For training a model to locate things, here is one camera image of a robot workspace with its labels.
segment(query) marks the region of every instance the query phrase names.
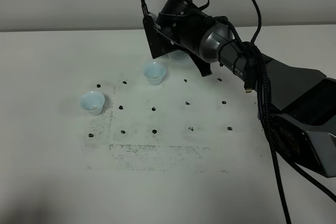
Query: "white table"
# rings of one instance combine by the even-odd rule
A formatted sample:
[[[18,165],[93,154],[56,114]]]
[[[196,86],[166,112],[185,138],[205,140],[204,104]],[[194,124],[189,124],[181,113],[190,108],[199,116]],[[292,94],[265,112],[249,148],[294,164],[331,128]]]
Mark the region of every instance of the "white table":
[[[238,29],[244,40],[254,31]],[[257,45],[336,78],[335,38],[336,25],[263,27]],[[194,65],[162,59],[167,78],[151,86],[141,71],[151,58],[143,30],[1,33],[0,52],[1,216],[285,223],[256,94],[228,69],[213,64],[202,78]],[[79,107],[89,90],[108,98],[100,116]],[[292,222],[335,223],[336,204],[279,162]],[[336,193],[335,178],[309,173]]]

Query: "plastic cup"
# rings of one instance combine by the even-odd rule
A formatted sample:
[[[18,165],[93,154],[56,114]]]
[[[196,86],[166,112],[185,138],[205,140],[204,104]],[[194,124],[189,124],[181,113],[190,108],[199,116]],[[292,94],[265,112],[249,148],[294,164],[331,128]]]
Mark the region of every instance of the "plastic cup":
[[[90,91],[84,94],[79,101],[82,109],[90,115],[99,115],[103,110],[105,97],[98,91]]]
[[[156,61],[147,62],[143,68],[143,74],[146,76],[151,85],[158,85],[161,83],[162,78],[167,73],[164,64]]]

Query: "white tabletop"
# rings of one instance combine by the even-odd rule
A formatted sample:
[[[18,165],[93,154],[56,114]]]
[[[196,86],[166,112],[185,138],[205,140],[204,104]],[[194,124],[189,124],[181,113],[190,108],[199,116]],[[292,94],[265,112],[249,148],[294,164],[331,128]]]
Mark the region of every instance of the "white tabletop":
[[[254,31],[238,29],[243,40]],[[263,27],[257,46],[336,78],[335,38],[336,25]],[[256,94],[228,69],[202,78],[163,58],[168,74],[151,86],[143,30],[1,33],[0,52],[1,217],[285,223]],[[107,97],[99,116],[79,107],[90,90]],[[279,163],[292,222],[335,223],[336,204]],[[336,193],[335,178],[309,173]]]

